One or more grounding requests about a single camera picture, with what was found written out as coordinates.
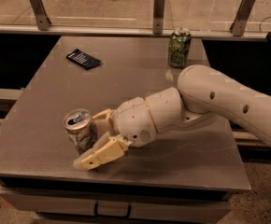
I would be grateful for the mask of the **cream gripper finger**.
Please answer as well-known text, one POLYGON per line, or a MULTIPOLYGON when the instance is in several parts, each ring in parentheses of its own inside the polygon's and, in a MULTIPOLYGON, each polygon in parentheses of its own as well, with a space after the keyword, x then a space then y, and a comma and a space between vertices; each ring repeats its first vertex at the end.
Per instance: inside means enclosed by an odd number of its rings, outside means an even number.
POLYGON ((114 132, 112 114, 113 114, 113 110, 106 109, 93 116, 93 120, 100 134, 104 134, 106 132, 110 132, 110 133, 114 132))
POLYGON ((130 142, 121 134, 112 136, 106 132, 92 148, 73 161, 73 166, 78 170, 92 170, 122 157, 129 146, 130 142))

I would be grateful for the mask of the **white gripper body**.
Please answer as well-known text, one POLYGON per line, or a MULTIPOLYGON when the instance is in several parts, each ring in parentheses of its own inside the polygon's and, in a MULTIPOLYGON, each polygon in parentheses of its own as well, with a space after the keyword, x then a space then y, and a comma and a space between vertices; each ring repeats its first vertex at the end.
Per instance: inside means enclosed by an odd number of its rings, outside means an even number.
POLYGON ((157 131, 143 98, 122 103, 112 119, 114 129, 131 142, 132 147, 143 147, 156 140, 157 131))

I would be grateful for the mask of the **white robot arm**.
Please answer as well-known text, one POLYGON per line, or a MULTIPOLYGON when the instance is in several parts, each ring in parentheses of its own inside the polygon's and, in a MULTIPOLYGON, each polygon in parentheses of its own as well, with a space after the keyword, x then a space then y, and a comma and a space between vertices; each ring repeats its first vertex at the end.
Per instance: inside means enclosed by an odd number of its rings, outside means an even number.
POLYGON ((189 131, 222 116, 271 147, 271 96, 248 88, 205 65, 183 69, 176 88, 136 97, 93 116, 98 140, 73 162, 92 170, 115 161, 130 147, 143 147, 161 133, 189 131))

